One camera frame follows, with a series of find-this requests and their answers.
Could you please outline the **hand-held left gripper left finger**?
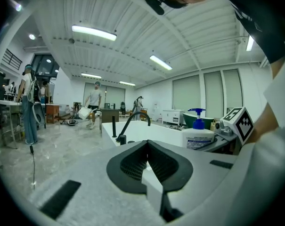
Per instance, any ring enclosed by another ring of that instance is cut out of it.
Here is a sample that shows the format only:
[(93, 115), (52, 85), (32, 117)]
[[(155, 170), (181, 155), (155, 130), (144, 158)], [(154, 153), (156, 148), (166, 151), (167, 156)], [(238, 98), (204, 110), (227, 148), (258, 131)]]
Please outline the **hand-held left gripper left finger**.
[(112, 157), (106, 172), (109, 179), (123, 192), (146, 194), (147, 186), (142, 183), (147, 168), (148, 143), (142, 141), (134, 147)]

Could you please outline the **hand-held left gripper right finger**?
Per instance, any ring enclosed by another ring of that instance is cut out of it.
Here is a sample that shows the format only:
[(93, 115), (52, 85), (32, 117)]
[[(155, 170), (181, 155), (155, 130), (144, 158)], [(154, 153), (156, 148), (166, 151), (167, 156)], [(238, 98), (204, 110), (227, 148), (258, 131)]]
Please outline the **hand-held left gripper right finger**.
[(159, 215), (171, 222), (183, 215), (171, 206), (168, 193), (182, 189), (193, 173), (191, 162), (158, 143), (148, 140), (147, 160), (162, 188), (159, 190)]

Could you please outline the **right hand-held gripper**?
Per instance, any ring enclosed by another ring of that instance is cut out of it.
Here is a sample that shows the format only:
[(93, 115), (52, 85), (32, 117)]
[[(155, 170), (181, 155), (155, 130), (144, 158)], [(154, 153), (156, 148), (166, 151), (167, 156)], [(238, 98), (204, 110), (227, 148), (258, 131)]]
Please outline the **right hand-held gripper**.
[(212, 122), (211, 130), (215, 140), (197, 148), (196, 151), (214, 152), (230, 146), (231, 151), (237, 153), (253, 132), (254, 124), (246, 107), (235, 107), (222, 118)]

